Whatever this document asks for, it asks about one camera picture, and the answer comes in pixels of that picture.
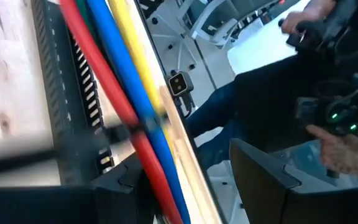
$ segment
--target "wheel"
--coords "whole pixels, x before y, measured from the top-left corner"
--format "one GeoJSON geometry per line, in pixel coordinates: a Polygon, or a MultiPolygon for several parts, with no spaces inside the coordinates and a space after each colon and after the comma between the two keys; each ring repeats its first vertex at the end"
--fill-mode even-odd
{"type": "Polygon", "coordinates": [[[152,18],[152,24],[154,24],[154,25],[158,24],[158,19],[156,17],[152,18]]]}

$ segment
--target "wooden board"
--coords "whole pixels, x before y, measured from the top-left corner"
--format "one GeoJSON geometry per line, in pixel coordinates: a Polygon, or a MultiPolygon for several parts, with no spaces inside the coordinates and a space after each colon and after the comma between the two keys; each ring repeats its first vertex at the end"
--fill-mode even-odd
{"type": "MultiPolygon", "coordinates": [[[[52,141],[30,0],[0,0],[0,141],[21,136],[52,141]]],[[[55,161],[0,175],[0,186],[58,184],[55,161]]]]}

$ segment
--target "black metal rack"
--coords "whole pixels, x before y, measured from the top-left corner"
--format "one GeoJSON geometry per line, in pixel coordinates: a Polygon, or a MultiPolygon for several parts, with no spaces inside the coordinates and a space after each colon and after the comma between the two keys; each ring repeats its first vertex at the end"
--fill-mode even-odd
{"type": "MultiPolygon", "coordinates": [[[[53,141],[64,141],[86,129],[100,130],[103,118],[96,81],[68,31],[59,6],[45,0],[33,0],[32,11],[53,141]]],[[[76,162],[81,157],[80,151],[65,154],[76,156],[58,160],[62,184],[83,184],[98,177],[94,161],[76,162]]]]}

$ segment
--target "finger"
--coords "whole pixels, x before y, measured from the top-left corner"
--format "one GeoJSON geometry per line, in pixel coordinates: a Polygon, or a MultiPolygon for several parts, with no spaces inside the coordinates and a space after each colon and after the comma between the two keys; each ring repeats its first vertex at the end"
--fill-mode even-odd
{"type": "Polygon", "coordinates": [[[298,24],[294,24],[294,25],[292,26],[291,34],[299,34],[299,31],[298,31],[298,29],[296,28],[296,25],[298,25],[298,24]]]}
{"type": "Polygon", "coordinates": [[[307,125],[306,130],[316,136],[317,138],[321,139],[321,140],[325,140],[328,142],[336,142],[338,140],[338,138],[332,134],[330,134],[329,132],[327,132],[326,130],[324,130],[323,128],[317,127],[313,124],[307,125]]]}
{"type": "Polygon", "coordinates": [[[283,34],[289,34],[289,32],[288,32],[288,23],[289,23],[289,21],[288,21],[288,18],[286,18],[285,20],[284,20],[284,22],[283,22],[283,24],[281,25],[281,32],[283,33],[283,34]]]}
{"type": "Polygon", "coordinates": [[[295,24],[296,23],[293,20],[289,20],[287,26],[285,27],[285,33],[286,34],[293,34],[295,24]]]}

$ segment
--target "black device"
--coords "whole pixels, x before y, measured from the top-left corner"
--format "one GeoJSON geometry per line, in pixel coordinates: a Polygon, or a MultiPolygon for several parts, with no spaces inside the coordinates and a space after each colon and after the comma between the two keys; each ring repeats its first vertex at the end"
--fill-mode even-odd
{"type": "Polygon", "coordinates": [[[358,179],[326,177],[313,147],[266,154],[240,139],[232,139],[230,146],[234,180],[250,224],[358,223],[358,179]]]}
{"type": "Polygon", "coordinates": [[[187,110],[185,118],[189,117],[193,108],[196,106],[190,94],[190,92],[194,90],[194,85],[189,73],[172,70],[170,75],[165,76],[165,81],[167,82],[167,86],[176,106],[180,107],[182,100],[187,110]]]}
{"type": "MultiPolygon", "coordinates": [[[[346,53],[338,51],[338,46],[348,33],[358,31],[358,0],[338,0],[325,20],[301,21],[296,29],[298,33],[290,34],[287,44],[299,54],[316,54],[335,64],[351,60],[358,56],[358,46],[346,53]]],[[[314,93],[315,98],[300,97],[296,102],[295,117],[302,126],[316,124],[337,136],[358,135],[358,74],[321,81],[314,93]]],[[[327,175],[337,178],[339,174],[328,170],[327,175]]]]}
{"type": "Polygon", "coordinates": [[[0,187],[0,223],[151,224],[156,212],[135,154],[86,185],[0,187]]]}

